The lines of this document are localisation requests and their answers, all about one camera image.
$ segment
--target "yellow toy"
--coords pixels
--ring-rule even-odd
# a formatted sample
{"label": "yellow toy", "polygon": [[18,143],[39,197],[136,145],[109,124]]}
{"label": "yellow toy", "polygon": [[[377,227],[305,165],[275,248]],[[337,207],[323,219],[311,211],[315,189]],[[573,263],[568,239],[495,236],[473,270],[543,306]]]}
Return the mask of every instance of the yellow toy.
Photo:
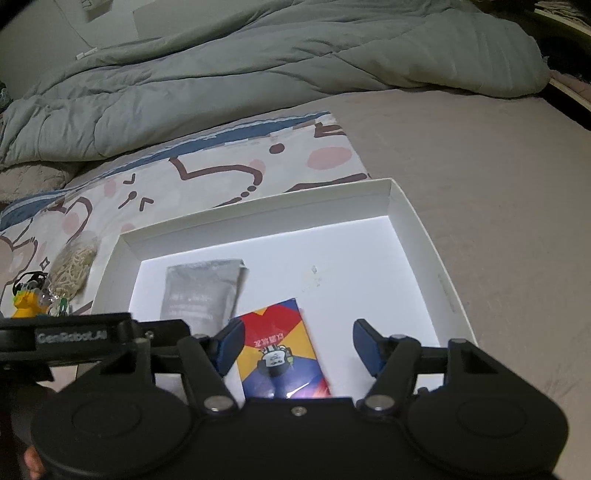
{"label": "yellow toy", "polygon": [[[30,275],[31,278],[27,282],[21,282],[26,275]],[[15,281],[12,293],[17,311],[12,315],[12,318],[30,318],[40,313],[47,313],[50,296],[43,292],[46,279],[47,274],[44,272],[27,272]]]}
{"label": "yellow toy", "polygon": [[14,306],[17,311],[12,315],[15,319],[35,317],[40,313],[47,313],[48,305],[42,305],[41,290],[21,290],[14,297]]}

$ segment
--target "gray bed sheet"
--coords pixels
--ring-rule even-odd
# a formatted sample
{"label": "gray bed sheet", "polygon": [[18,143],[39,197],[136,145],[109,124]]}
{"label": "gray bed sheet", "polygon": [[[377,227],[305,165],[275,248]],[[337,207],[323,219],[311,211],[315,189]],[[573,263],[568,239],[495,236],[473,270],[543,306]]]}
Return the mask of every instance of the gray bed sheet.
{"label": "gray bed sheet", "polygon": [[480,346],[565,410],[558,474],[589,478],[591,132],[540,98],[439,90],[351,93],[255,118],[326,110],[370,175],[407,194]]}
{"label": "gray bed sheet", "polygon": [[513,98],[549,78],[533,38],[467,0],[274,0],[48,73],[4,113],[0,171],[104,160],[342,92]]}

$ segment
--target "red yellow blue packaging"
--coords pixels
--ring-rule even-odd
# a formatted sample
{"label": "red yellow blue packaging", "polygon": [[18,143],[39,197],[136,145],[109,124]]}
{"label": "red yellow blue packaging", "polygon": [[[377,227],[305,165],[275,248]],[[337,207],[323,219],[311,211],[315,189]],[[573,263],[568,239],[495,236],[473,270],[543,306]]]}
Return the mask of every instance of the red yellow blue packaging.
{"label": "red yellow blue packaging", "polygon": [[330,397],[295,299],[238,318],[245,327],[237,363],[246,398]]}

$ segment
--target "cartoon character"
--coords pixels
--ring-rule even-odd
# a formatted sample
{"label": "cartoon character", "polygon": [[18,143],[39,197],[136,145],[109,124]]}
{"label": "cartoon character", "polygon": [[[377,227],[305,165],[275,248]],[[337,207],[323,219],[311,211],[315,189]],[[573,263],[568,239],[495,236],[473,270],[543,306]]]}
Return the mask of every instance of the cartoon character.
{"label": "cartoon character", "polygon": [[259,350],[262,358],[256,363],[256,369],[266,377],[279,377],[293,366],[291,348],[284,345],[269,345]]}

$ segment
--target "pink dot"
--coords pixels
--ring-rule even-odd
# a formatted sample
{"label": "pink dot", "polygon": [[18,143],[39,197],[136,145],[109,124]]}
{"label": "pink dot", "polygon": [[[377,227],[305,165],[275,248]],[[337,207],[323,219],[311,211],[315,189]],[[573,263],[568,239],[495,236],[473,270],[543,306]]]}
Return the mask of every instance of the pink dot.
{"label": "pink dot", "polygon": [[117,192],[117,183],[113,179],[108,179],[103,185],[105,197],[112,198]]}
{"label": "pink dot", "polygon": [[133,230],[134,228],[135,228],[135,225],[133,223],[124,223],[121,226],[121,233],[129,232],[130,230]]}
{"label": "pink dot", "polygon": [[251,161],[248,164],[250,167],[257,169],[259,172],[261,172],[262,174],[265,173],[265,169],[267,168],[266,165],[263,163],[262,160],[259,160],[258,158],[255,158],[253,161]]}
{"label": "pink dot", "polygon": [[68,235],[74,235],[80,228],[80,218],[76,212],[70,212],[61,222],[61,227]]}
{"label": "pink dot", "polygon": [[324,147],[310,154],[307,165],[314,170],[328,170],[348,162],[352,156],[353,152],[345,147]]}

